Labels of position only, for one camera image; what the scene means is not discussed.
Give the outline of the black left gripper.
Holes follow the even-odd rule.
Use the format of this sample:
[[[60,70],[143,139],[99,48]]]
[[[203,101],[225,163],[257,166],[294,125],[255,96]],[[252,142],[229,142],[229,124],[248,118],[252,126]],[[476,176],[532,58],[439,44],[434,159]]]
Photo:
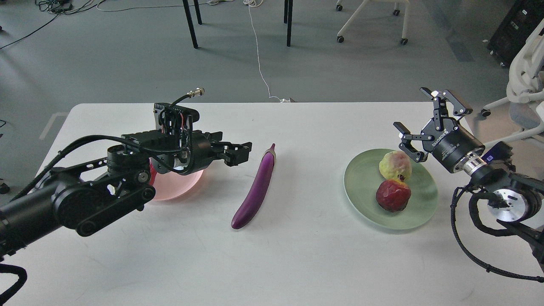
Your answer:
[[[225,165],[233,167],[249,160],[252,142],[235,144],[222,142],[223,132],[203,132],[194,130],[191,133],[191,151],[187,169],[205,169],[213,161],[223,159]]]

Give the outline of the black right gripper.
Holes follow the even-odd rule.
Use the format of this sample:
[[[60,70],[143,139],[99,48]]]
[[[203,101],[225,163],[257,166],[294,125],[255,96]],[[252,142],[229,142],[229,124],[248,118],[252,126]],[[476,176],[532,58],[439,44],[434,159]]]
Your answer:
[[[420,88],[420,91],[433,101],[433,118],[423,128],[423,134],[411,134],[401,122],[393,122],[399,131],[399,148],[414,162],[427,161],[428,153],[450,173],[461,171],[460,161],[468,153],[482,155],[485,146],[459,124],[459,120],[473,112],[473,108],[464,99],[457,98],[451,91],[432,91]],[[447,103],[453,106],[453,117],[448,112]],[[412,141],[422,141],[423,151],[418,151]]]

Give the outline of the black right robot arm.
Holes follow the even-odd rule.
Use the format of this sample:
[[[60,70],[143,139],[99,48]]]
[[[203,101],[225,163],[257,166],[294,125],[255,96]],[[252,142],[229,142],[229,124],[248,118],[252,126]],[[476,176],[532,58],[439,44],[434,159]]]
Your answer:
[[[487,272],[542,283],[542,276],[498,269],[469,252],[457,232],[456,208],[461,196],[470,193],[468,211],[478,230],[498,238],[522,238],[532,248],[538,264],[543,265],[543,230],[524,224],[542,207],[543,181],[515,172],[512,149],[505,142],[496,143],[485,153],[485,145],[461,126],[461,118],[473,111],[464,101],[448,90],[421,87],[420,91],[433,101],[433,117],[419,134],[411,133],[400,122],[393,126],[399,131],[400,149],[414,162],[425,162],[432,155],[450,173],[465,172],[470,177],[466,186],[455,188],[450,204],[451,228],[457,244]]]

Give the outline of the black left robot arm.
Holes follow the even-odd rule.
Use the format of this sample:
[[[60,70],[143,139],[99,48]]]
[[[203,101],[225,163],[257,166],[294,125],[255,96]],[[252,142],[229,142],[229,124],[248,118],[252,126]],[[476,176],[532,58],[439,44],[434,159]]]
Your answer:
[[[247,162],[251,142],[224,142],[221,131],[193,128],[199,112],[179,103],[203,93],[198,88],[171,103],[155,103],[153,130],[121,137],[93,134],[59,151],[19,194],[1,205],[0,255],[14,255],[61,227],[88,237],[132,211],[142,211],[156,195],[157,173],[188,176],[215,160],[229,167]],[[76,149],[106,140],[116,142],[106,157],[57,167]]]

